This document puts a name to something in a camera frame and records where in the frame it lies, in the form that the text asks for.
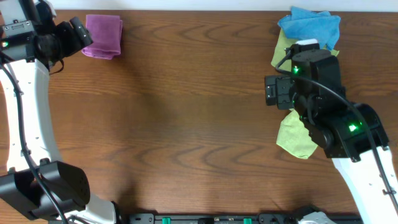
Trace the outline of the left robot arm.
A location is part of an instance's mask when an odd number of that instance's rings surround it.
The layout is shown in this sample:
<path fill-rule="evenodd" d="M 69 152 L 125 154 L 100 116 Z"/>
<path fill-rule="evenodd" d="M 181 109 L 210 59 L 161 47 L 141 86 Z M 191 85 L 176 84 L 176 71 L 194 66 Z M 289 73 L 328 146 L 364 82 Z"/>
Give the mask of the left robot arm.
<path fill-rule="evenodd" d="M 1 2 L 1 85 L 9 126 L 1 198 L 29 220 L 123 223 L 114 202 L 91 192 L 85 172 L 64 163 L 49 110 L 51 68 L 91 45 L 74 17 L 56 24 L 48 1 Z"/>

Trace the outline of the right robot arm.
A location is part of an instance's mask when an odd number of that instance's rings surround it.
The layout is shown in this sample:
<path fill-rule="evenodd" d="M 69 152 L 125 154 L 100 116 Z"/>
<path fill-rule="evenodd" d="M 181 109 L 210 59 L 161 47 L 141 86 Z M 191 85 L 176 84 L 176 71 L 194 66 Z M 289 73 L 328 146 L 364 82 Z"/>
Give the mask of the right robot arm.
<path fill-rule="evenodd" d="M 267 105 L 298 113 L 345 180 L 363 223 L 397 223 L 397 176 L 379 116 L 346 99 L 337 57 L 315 39 L 285 52 L 278 74 L 264 79 Z"/>

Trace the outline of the purple microfiber cloth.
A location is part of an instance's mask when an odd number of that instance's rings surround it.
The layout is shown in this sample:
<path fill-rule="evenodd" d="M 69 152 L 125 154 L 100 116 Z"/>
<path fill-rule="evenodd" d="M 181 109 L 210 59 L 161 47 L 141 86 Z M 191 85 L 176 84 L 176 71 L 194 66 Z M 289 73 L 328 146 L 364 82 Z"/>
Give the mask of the purple microfiber cloth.
<path fill-rule="evenodd" d="M 121 54 L 123 21 L 120 16 L 89 14 L 86 28 L 93 43 L 82 50 L 84 55 L 111 60 Z"/>

